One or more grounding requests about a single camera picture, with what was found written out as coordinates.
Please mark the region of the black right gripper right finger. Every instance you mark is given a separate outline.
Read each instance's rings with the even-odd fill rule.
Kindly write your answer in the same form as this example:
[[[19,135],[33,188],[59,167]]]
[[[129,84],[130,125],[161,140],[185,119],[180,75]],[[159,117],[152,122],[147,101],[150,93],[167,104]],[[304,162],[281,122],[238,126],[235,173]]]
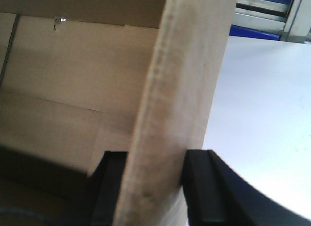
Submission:
[[[187,150],[181,182],[191,226],[309,226],[271,200],[213,150]]]

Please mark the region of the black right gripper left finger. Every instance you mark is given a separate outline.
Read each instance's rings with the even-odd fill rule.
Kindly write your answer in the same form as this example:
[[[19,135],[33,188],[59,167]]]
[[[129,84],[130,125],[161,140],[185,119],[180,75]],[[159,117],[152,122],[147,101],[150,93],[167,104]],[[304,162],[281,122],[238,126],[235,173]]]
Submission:
[[[112,225],[126,159],[125,151],[104,153],[97,167],[100,185],[90,221],[92,226]]]

